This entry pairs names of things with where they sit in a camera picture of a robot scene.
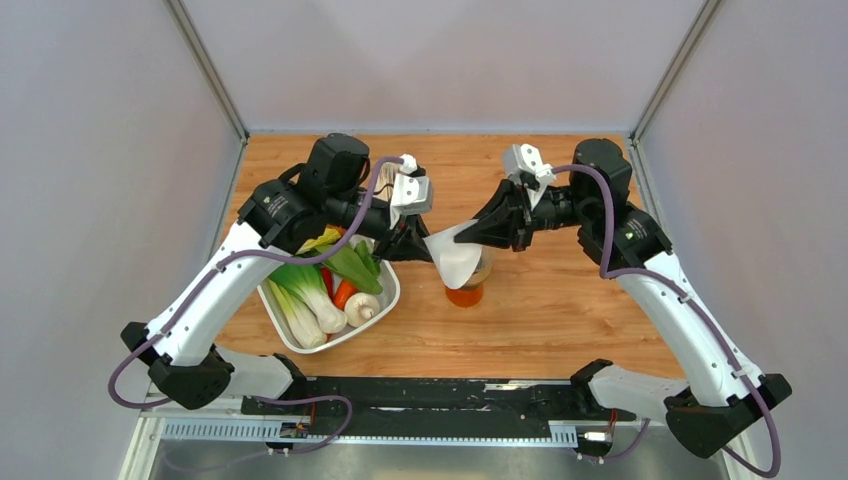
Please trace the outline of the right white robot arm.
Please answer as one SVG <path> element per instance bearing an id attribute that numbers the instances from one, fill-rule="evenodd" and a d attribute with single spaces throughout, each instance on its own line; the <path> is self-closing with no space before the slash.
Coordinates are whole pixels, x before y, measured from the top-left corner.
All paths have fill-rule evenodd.
<path id="1" fill-rule="evenodd" d="M 658 222 L 630 201 L 632 167 L 614 142 L 581 141 L 564 186 L 534 146 L 514 145 L 502 161 L 505 179 L 455 241 L 517 252 L 538 232 L 575 227 L 601 277 L 633 298 L 684 372 L 672 380 L 595 360 L 571 378 L 578 415 L 595 418 L 609 409 L 663 423 L 700 458 L 729 452 L 758 421 L 775 432 L 771 412 L 791 386 L 779 373 L 764 373 L 713 318 Z"/>

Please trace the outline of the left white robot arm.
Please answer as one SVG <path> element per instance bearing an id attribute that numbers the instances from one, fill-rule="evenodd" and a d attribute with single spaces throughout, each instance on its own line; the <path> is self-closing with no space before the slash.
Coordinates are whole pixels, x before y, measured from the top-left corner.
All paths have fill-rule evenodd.
<path id="1" fill-rule="evenodd" d="M 417 160 L 393 159 L 398 174 L 389 201 L 375 198 L 382 161 L 356 137 L 319 138 L 307 159 L 257 186 L 208 263 L 185 290 L 148 322 L 131 322 L 121 333 L 130 361 L 140 361 L 159 392 L 159 403 L 188 410 L 224 395 L 266 397 L 282 414 L 300 410 L 305 386 L 285 357 L 251 355 L 216 345 L 226 323 L 278 267 L 299 265 L 299 249 L 326 227 L 346 239 L 376 243 L 380 258 L 428 261 L 421 215 L 430 210 L 432 188 Z"/>

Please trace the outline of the orange glass carafe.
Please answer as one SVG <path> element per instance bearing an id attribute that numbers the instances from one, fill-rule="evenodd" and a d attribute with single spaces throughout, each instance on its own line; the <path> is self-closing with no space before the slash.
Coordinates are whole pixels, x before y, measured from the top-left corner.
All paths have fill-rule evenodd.
<path id="1" fill-rule="evenodd" d="M 484 280 L 469 280 L 456 289 L 446 287 L 445 295 L 453 305 L 460 308 L 471 308 L 482 300 L 485 291 L 484 283 Z"/>

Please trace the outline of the white paper coffee filter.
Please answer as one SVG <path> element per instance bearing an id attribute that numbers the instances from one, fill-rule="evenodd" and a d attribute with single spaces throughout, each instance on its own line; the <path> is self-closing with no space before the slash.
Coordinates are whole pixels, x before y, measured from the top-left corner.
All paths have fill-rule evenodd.
<path id="1" fill-rule="evenodd" d="M 431 259 L 447 288 L 463 287 L 478 270 L 483 246 L 476 243 L 459 243 L 456 240 L 460 233 L 476 223 L 476 220 L 469 220 L 424 239 Z"/>

